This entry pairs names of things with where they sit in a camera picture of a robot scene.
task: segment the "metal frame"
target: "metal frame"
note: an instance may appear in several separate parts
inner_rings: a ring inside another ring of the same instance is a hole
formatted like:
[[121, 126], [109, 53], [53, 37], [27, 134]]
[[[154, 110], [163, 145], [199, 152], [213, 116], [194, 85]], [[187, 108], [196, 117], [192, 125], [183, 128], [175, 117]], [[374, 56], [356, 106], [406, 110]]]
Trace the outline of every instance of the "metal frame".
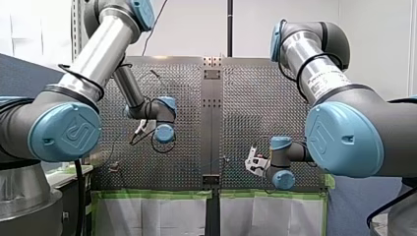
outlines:
[[73, 61], [77, 58], [83, 48], [82, 22], [83, 22], [83, 2], [82, 0], [72, 0], [71, 3], [71, 40]]

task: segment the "white wall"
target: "white wall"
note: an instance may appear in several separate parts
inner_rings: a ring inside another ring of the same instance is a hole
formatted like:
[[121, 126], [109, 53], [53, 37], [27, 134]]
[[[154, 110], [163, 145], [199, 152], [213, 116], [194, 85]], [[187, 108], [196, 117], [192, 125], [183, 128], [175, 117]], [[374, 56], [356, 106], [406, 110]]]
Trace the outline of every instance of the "white wall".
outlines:
[[0, 0], [0, 53], [54, 69], [71, 63], [71, 0]]
[[[163, 0], [152, 1], [155, 15]], [[219, 56], [226, 52], [225, 0], [168, 0], [149, 40], [147, 56]], [[127, 55], [142, 55], [148, 33]]]
[[338, 22], [337, 0], [235, 0], [234, 46], [236, 57], [269, 57], [273, 27], [288, 22]]
[[340, 26], [351, 45], [350, 80], [385, 99], [409, 94], [413, 8], [413, 0], [340, 0]]
[[[153, 2], [155, 14], [163, 0]], [[288, 21], [338, 21], [337, 0], [235, 0], [234, 56], [269, 57], [273, 26]], [[128, 49], [141, 55], [145, 38]], [[168, 0], [149, 41], [149, 56], [218, 56], [227, 54], [226, 0]]]

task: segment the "gray joint housing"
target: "gray joint housing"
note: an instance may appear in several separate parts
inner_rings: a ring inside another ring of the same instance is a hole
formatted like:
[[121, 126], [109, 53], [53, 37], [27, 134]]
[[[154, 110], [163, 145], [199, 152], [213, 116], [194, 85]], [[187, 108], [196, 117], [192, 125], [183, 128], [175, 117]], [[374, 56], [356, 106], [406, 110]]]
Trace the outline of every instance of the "gray joint housing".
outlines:
[[125, 16], [118, 14], [118, 17], [123, 17], [125, 22], [130, 22], [129, 26], [134, 32], [132, 42], [134, 43], [139, 39], [141, 35], [141, 29], [139, 28], [139, 22], [132, 10], [131, 2], [129, 0], [92, 0], [86, 4], [84, 14], [84, 25], [86, 33], [89, 37], [97, 30], [100, 25], [100, 14], [105, 9], [117, 9], [122, 11]]
[[365, 88], [341, 91], [326, 101], [354, 107], [377, 129], [384, 145], [377, 176], [417, 177], [417, 104], [388, 103]]
[[290, 146], [270, 151], [270, 167], [267, 177], [271, 180], [272, 176], [279, 170], [289, 169], [291, 162], [312, 162], [306, 147], [299, 143], [292, 143]]
[[159, 123], [169, 123], [171, 127], [174, 126], [175, 113], [168, 106], [158, 99], [145, 101], [142, 105], [137, 107], [128, 107], [127, 115], [132, 119], [150, 119], [156, 120]]
[[[0, 116], [0, 145], [13, 156], [35, 159], [28, 147], [30, 129], [45, 111], [64, 102], [78, 102], [67, 95], [43, 91], [32, 104], [18, 106]], [[1, 161], [16, 161], [16, 158], [1, 158]]]
[[[288, 37], [299, 31], [310, 31], [316, 34], [321, 45], [318, 45], [323, 52], [337, 55], [342, 61], [342, 69], [346, 70], [350, 63], [349, 41], [343, 30], [333, 23], [286, 23], [282, 30], [281, 41], [284, 42]], [[334, 58], [329, 58], [335, 65], [338, 62]], [[281, 53], [280, 61], [282, 65], [288, 67], [284, 53]]]

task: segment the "metal bracket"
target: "metal bracket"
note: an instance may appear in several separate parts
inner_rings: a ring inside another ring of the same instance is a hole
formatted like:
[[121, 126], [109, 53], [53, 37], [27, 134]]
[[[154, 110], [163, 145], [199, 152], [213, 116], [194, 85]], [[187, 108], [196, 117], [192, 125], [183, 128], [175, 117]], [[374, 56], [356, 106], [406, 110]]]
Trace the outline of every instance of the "metal bracket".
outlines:
[[203, 61], [205, 67], [221, 67], [221, 57], [204, 57]]
[[220, 80], [220, 70], [205, 70], [205, 80]]
[[218, 189], [219, 185], [220, 185], [220, 175], [218, 174], [203, 175], [203, 188], [205, 190]]

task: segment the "vertical metal post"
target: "vertical metal post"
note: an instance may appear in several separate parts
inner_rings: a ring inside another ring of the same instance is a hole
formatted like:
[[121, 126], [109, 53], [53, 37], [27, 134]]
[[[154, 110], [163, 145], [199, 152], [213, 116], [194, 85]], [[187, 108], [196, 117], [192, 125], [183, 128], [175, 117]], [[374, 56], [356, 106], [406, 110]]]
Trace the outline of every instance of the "vertical metal post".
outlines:
[[221, 58], [204, 59], [204, 77], [202, 83], [202, 123], [203, 185], [212, 191], [212, 198], [207, 200], [206, 235], [220, 235], [220, 130], [222, 121], [222, 76]]
[[227, 0], [227, 57], [233, 57], [233, 0]]
[[73, 61], [82, 49], [82, 12], [81, 0], [73, 0], [71, 4], [71, 42]]

